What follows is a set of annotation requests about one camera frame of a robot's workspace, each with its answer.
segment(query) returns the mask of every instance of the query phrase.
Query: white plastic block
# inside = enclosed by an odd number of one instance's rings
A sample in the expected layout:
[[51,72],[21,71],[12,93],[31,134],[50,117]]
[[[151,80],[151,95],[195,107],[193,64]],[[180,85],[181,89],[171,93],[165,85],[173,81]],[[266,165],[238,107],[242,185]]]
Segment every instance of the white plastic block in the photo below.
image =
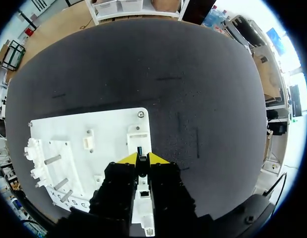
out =
[[148,176],[138,178],[137,191],[133,202],[132,223],[140,223],[146,237],[155,236],[153,207],[148,185]]

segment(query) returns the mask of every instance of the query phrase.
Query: screw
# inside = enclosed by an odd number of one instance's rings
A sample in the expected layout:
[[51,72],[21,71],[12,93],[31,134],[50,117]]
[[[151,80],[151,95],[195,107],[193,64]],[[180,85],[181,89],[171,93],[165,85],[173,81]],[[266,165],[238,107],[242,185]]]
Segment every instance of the screw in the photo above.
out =
[[254,223],[254,221],[255,221],[255,218],[254,218],[254,216],[247,216],[246,218],[245,218],[245,223],[246,224],[252,224],[252,223]]
[[139,118],[144,118],[144,112],[143,111],[139,111],[138,112],[138,117]]

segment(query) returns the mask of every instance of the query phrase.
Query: white wall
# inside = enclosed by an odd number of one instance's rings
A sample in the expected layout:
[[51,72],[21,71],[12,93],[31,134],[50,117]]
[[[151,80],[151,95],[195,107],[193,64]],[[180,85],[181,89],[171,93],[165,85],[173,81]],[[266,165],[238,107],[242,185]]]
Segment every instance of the white wall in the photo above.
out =
[[[45,3],[49,7],[55,0],[45,0]],[[35,14],[37,16],[41,15],[43,13],[43,10],[41,12],[35,7],[35,5],[32,3],[31,0],[27,0],[21,7],[20,10],[30,19],[30,17]],[[4,30],[2,31],[0,35],[0,50],[3,46],[3,44],[7,40],[15,40],[18,41],[18,37],[23,33],[23,31],[29,26],[29,23],[24,20],[22,17],[18,17],[19,13],[16,13],[14,16],[12,16],[10,22],[6,25]]]
[[267,32],[272,27],[279,36],[285,32],[273,12],[261,0],[217,0],[215,5],[220,10],[226,10],[231,18],[242,15],[254,20],[263,32]]

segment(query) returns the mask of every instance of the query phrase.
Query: white fixture plate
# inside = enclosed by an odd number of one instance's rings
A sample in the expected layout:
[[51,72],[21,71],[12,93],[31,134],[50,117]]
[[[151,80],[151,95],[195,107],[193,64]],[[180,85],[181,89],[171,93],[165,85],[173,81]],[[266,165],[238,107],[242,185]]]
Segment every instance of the white fixture plate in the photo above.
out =
[[[144,117],[138,117],[138,112],[144,112]],[[30,124],[31,137],[41,142],[44,154],[41,160],[57,154],[62,156],[61,160],[43,167],[48,167],[51,177],[52,182],[45,186],[52,201],[66,210],[73,206],[89,211],[89,200],[102,184],[108,163],[137,152],[137,146],[142,147],[143,154],[152,152],[149,115],[145,108],[38,119]],[[68,166],[61,162],[65,157]],[[55,191],[53,187],[64,178],[69,182]],[[73,194],[61,203],[60,197],[69,190]]]

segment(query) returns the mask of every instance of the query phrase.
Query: white shelf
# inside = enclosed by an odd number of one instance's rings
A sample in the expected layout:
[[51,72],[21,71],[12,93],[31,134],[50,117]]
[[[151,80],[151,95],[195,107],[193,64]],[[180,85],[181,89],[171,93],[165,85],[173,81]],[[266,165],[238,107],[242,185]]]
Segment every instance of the white shelf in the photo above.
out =
[[158,16],[169,16],[169,17],[179,17],[179,12],[164,12],[164,11],[156,11],[152,6],[150,0],[143,0],[143,8],[141,11],[134,11],[134,12],[124,12],[123,8],[118,2],[118,12],[109,15],[101,16],[99,13],[97,14],[97,20],[105,20],[114,17],[121,17],[121,16],[136,16],[136,15],[158,15]]
[[271,122],[288,122],[288,118],[280,118],[280,119],[272,119],[270,121],[268,121],[268,123],[271,123]]
[[95,25],[99,24],[99,21],[106,20],[114,17],[121,16],[137,16],[137,15],[156,15],[156,16],[169,16],[175,17],[178,21],[182,21],[186,8],[188,6],[189,0],[181,0],[181,10],[180,12],[166,12],[166,11],[156,11],[151,4],[151,0],[143,0],[143,9],[141,11],[124,12],[121,3],[118,2],[118,12],[109,15],[96,15],[94,6],[90,3],[90,0],[85,0],[88,10],[93,18]]

